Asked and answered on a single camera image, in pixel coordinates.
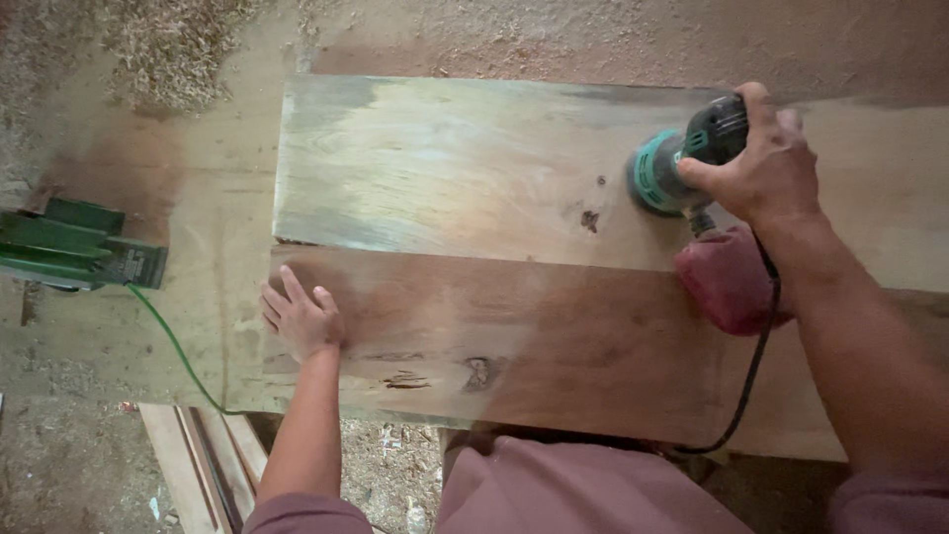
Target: sanded wood surface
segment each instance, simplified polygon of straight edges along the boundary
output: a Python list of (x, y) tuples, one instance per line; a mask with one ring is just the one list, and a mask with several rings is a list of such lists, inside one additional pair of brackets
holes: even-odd
[[(684, 128), (717, 94), (292, 76), (273, 234), (367, 250), (671, 271), (688, 229), (638, 210), (623, 167), (640, 143)], [(821, 201), (844, 241), (885, 287), (949, 292), (949, 160), (939, 135), (949, 132), (949, 110), (851, 100), (798, 106), (820, 156)]]
[[(720, 333), (671, 274), (279, 245), (346, 320), (341, 403), (706, 445), (754, 338)], [(949, 297), (891, 292), (934, 346)], [(273, 345), (265, 372), (291, 371)], [(843, 460), (792, 323), (772, 335), (734, 450)]]

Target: maroon shirt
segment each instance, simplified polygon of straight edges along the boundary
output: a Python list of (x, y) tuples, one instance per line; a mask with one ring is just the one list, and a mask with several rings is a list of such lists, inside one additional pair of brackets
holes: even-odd
[[(858, 475), (831, 503), (836, 534), (949, 533), (949, 481)], [(258, 506), (246, 534), (371, 534), (355, 506), (304, 493)], [(439, 534), (751, 532), (658, 456), (499, 437), (463, 449), (441, 498)]]

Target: hand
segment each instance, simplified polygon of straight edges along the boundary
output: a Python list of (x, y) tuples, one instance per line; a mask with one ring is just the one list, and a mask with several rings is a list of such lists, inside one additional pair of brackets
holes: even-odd
[(280, 267), (280, 277), (284, 280), (289, 299), (277, 293), (267, 282), (260, 285), (264, 326), (287, 341), (293, 359), (301, 364), (329, 349), (335, 349), (334, 353), (338, 355), (345, 327), (333, 295), (317, 286), (311, 299), (287, 265)]
[(748, 109), (748, 145), (721, 166), (685, 158), (679, 175), (753, 228), (819, 214), (817, 156), (804, 139), (800, 117), (791, 109), (775, 112), (761, 84), (736, 91)]

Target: green electric planer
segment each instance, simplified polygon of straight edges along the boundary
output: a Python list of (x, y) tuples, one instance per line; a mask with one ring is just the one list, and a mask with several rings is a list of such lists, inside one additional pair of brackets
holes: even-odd
[(166, 247), (121, 237), (125, 214), (50, 199), (45, 213), (0, 211), (0, 274), (65, 291), (133, 283), (158, 289)]

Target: forearm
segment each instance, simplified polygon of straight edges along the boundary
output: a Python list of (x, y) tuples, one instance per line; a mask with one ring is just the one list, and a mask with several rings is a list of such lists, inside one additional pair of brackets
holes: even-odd
[(916, 471), (949, 450), (949, 376), (823, 215), (756, 228), (797, 315), (817, 389), (858, 469)]
[(340, 496), (339, 366), (339, 349), (315, 354), (301, 366), (258, 502), (294, 492)]

